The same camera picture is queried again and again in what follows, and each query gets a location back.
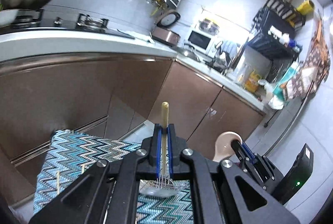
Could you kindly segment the bamboo chopstick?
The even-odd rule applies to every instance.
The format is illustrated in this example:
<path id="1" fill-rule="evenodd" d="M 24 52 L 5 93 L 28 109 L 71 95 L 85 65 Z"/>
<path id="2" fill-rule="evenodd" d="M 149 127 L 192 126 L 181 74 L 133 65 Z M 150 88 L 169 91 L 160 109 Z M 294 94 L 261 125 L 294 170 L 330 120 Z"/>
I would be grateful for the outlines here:
<path id="1" fill-rule="evenodd" d="M 169 103 L 162 103 L 162 177 L 167 171 L 167 128 L 169 124 Z"/>
<path id="2" fill-rule="evenodd" d="M 56 173 L 56 193 L 60 194 L 60 171 L 58 170 Z"/>

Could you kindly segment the pink ceramic spoon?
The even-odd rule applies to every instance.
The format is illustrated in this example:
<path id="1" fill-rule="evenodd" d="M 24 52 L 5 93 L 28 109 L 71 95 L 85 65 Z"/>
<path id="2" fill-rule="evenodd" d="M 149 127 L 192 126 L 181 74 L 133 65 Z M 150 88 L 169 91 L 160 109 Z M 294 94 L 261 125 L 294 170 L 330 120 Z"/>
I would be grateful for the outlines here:
<path id="1" fill-rule="evenodd" d="M 242 138 L 239 134 L 231 131 L 221 133 L 215 142 L 215 155 L 213 161 L 220 162 L 224 159 L 227 159 L 235 154 L 235 151 L 232 149 L 231 143 L 236 140 L 243 143 Z"/>

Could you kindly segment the wire utensil holder basket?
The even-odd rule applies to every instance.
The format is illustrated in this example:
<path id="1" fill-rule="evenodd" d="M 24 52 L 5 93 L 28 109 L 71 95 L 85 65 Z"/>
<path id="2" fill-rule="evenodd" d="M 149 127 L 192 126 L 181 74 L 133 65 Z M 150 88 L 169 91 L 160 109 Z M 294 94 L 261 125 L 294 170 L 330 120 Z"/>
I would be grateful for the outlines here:
<path id="1" fill-rule="evenodd" d="M 154 181 L 141 180 L 139 193 L 157 198 L 169 198 L 175 196 L 187 186 L 186 181 L 174 181 L 169 173 L 168 154 L 160 157 L 158 177 Z"/>

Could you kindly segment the black box green light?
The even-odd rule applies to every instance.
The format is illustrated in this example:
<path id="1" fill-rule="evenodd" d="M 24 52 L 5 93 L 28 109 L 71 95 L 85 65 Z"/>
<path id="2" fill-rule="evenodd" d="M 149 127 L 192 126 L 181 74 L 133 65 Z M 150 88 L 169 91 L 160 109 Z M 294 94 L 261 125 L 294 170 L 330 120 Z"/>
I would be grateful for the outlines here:
<path id="1" fill-rule="evenodd" d="M 313 172 L 314 153 L 305 144 L 291 169 L 276 186 L 271 196 L 285 205 L 307 182 Z"/>

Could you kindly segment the steel pot lid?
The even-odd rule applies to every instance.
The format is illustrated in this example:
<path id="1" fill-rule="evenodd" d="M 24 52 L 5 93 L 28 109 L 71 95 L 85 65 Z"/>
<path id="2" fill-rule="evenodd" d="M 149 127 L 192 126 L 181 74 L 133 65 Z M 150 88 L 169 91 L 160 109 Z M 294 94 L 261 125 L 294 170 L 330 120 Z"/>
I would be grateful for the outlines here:
<path id="1" fill-rule="evenodd" d="M 200 62 L 200 58 L 191 50 L 181 48 L 179 51 L 183 56 L 188 57 L 194 61 Z"/>

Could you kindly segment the yellow oil bottle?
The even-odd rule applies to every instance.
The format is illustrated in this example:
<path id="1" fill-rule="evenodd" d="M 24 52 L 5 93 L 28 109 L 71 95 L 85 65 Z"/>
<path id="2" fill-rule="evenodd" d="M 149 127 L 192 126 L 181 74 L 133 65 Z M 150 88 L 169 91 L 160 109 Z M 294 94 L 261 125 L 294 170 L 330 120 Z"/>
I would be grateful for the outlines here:
<path id="1" fill-rule="evenodd" d="M 256 71 L 252 71 L 244 83 L 244 88 L 251 93 L 256 92 L 259 87 L 258 81 L 261 80 L 261 75 Z"/>

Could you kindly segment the white microwave oven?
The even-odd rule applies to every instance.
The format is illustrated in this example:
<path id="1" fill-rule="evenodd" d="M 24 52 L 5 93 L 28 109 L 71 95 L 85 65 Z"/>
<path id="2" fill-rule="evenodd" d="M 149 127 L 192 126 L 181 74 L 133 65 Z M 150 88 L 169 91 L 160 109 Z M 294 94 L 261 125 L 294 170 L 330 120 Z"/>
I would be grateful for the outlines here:
<path id="1" fill-rule="evenodd" d="M 211 47 L 211 40 L 212 38 L 210 36 L 202 34 L 196 30 L 192 30 L 188 38 L 188 41 L 195 47 L 196 50 L 201 51 L 201 53 L 207 53 Z"/>

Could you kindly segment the zigzag patterned table mat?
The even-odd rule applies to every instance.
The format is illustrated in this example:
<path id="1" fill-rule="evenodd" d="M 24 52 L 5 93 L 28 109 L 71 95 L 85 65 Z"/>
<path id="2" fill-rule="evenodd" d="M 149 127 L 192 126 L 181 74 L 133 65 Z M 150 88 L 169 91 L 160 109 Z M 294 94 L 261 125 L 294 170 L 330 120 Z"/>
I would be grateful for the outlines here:
<path id="1" fill-rule="evenodd" d="M 51 202 L 56 193 L 56 173 L 60 171 L 60 192 L 98 159 L 121 160 L 141 147 L 140 143 L 109 140 L 70 130 L 58 130 L 52 136 L 50 149 L 37 176 L 33 213 Z M 137 223 L 193 223 L 189 182 L 175 196 L 157 198 L 139 194 Z"/>

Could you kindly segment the pink rice cooker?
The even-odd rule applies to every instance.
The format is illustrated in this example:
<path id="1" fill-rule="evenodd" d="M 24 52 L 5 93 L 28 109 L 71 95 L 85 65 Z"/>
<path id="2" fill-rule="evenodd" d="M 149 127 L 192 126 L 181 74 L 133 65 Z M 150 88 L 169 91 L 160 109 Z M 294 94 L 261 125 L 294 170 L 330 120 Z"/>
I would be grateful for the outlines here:
<path id="1" fill-rule="evenodd" d="M 171 30 L 181 18 L 181 15 L 176 10 L 168 10 L 163 13 L 157 20 L 156 26 L 150 32 L 153 40 L 157 40 L 170 47 L 176 46 L 179 43 L 180 35 Z"/>

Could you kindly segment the patterned hanging apron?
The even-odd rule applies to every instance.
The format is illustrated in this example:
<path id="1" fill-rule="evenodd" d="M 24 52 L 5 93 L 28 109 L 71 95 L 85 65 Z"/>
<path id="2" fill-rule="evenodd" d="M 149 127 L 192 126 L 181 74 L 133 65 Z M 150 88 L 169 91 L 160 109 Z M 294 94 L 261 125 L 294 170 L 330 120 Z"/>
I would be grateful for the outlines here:
<path id="1" fill-rule="evenodd" d="M 319 18 L 304 63 L 290 80 L 281 85 L 284 100 L 290 101 L 305 97 L 307 93 L 315 93 L 321 82 L 329 75 L 330 62 L 322 19 Z"/>

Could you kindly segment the black gas stove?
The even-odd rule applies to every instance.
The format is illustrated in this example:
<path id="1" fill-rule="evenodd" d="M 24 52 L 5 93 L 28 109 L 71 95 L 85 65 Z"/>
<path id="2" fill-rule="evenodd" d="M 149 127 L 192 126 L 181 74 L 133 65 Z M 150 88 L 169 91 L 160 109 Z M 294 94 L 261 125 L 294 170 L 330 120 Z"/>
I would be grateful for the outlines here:
<path id="1" fill-rule="evenodd" d="M 83 31 L 98 34 L 119 36 L 127 39 L 134 39 L 134 36 L 122 32 L 116 28 L 108 27 L 109 20 L 105 18 L 92 18 L 88 14 L 80 13 L 73 21 L 56 16 L 47 18 L 43 9 L 36 11 L 19 10 L 16 17 L 9 25 L 1 27 L 1 34 L 32 30 L 66 30 Z"/>

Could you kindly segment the white bowl on stove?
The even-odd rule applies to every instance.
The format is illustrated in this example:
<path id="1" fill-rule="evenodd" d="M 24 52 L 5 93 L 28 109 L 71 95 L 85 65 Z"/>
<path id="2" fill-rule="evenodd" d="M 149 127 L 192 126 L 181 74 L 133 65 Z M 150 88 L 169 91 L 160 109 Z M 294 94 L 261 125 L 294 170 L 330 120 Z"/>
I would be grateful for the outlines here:
<path id="1" fill-rule="evenodd" d="M 0 11 L 0 26 L 8 26 L 15 21 L 17 17 L 18 9 L 8 9 Z"/>

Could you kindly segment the black wall dish rack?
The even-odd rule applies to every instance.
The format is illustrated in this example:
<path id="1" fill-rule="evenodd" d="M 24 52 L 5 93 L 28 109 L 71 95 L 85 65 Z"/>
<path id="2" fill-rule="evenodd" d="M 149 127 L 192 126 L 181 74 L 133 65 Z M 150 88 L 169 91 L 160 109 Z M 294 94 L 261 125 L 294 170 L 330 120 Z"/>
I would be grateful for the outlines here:
<path id="1" fill-rule="evenodd" d="M 303 48 L 296 43 L 295 35 L 304 25 L 305 16 L 287 0 L 267 0 L 258 10 L 246 45 L 271 62 L 267 81 L 280 80 L 298 60 Z"/>

